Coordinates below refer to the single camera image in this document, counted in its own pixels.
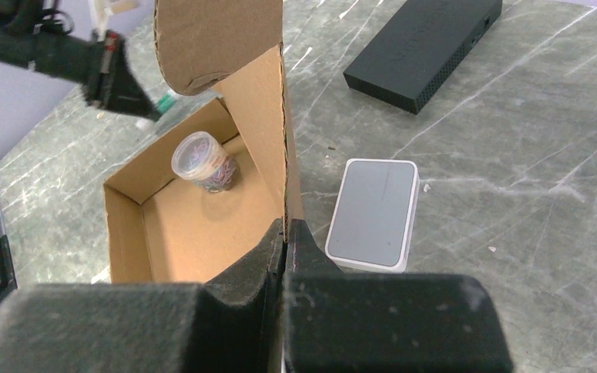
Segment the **small white green bottle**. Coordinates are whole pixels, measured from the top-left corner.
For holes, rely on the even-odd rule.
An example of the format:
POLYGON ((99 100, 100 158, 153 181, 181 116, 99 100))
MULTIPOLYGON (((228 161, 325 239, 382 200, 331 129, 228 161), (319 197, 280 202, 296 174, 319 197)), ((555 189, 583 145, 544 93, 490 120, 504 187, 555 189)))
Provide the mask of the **small white green bottle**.
POLYGON ((181 95, 172 89, 168 89, 166 93, 156 102, 156 109, 159 115, 155 119, 140 118, 136 122, 136 128, 141 131, 147 131, 150 127, 156 124, 159 119, 166 114, 180 99, 181 95))

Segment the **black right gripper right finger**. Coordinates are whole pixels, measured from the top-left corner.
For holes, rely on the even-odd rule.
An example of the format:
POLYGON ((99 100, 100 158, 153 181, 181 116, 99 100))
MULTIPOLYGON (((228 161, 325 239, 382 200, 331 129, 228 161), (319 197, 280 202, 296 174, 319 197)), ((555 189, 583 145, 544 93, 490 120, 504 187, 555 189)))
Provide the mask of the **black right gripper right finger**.
POLYGON ((284 275, 290 372, 511 372, 494 303, 461 274, 340 270, 294 220, 284 275))

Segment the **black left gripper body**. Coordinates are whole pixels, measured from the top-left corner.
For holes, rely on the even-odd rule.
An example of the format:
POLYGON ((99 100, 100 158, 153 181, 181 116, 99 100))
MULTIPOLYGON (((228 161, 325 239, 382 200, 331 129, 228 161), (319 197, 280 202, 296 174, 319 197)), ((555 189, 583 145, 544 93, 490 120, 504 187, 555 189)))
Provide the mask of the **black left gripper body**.
POLYGON ((110 55, 110 31, 97 33, 93 31, 89 44, 88 75, 82 84, 82 94, 88 106, 106 105, 105 78, 108 75, 110 63, 106 62, 110 55))

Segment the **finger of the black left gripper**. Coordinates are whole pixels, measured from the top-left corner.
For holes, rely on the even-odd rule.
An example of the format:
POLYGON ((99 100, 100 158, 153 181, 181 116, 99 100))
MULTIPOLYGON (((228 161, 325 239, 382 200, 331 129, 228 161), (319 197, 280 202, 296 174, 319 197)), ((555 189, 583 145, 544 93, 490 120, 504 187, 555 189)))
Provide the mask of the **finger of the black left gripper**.
POLYGON ((99 73, 101 109, 153 121, 161 118, 156 104, 130 69, 126 39, 119 33, 106 33, 99 73))

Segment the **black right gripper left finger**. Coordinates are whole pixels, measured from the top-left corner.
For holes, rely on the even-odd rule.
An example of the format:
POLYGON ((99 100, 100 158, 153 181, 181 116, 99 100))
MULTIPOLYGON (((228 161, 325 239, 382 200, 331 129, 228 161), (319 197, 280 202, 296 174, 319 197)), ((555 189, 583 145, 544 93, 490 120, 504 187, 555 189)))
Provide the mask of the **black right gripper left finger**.
POLYGON ((203 283, 41 284, 0 304, 0 372, 276 372, 283 224, 203 283))

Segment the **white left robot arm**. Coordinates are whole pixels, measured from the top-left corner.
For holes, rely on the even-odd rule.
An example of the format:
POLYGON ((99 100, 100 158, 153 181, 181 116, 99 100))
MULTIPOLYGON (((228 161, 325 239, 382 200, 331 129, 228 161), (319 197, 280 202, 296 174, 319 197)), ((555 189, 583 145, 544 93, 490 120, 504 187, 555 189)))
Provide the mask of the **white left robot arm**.
POLYGON ((80 85, 88 106, 156 121, 162 114, 127 62, 126 36, 107 27, 108 13, 92 3, 88 40, 54 1, 0 1, 0 62, 80 85))

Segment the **clear jar of clips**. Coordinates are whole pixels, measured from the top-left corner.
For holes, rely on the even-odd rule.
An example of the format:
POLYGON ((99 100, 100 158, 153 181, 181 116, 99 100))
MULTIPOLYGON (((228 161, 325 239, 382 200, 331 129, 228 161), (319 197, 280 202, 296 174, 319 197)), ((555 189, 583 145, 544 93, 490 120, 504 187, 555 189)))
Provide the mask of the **clear jar of clips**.
POLYGON ((219 193, 232 187, 239 166, 216 138, 206 131, 198 131, 178 144, 171 158, 171 168, 179 178, 209 193, 219 193))

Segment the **brown cardboard box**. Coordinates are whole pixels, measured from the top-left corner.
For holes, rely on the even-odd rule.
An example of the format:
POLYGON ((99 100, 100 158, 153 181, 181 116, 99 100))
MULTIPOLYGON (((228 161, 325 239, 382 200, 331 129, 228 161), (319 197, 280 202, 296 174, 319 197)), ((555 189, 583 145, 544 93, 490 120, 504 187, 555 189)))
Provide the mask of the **brown cardboard box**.
POLYGON ((206 282, 302 214, 280 1, 158 1, 167 85, 217 97, 103 186, 114 283, 206 282))

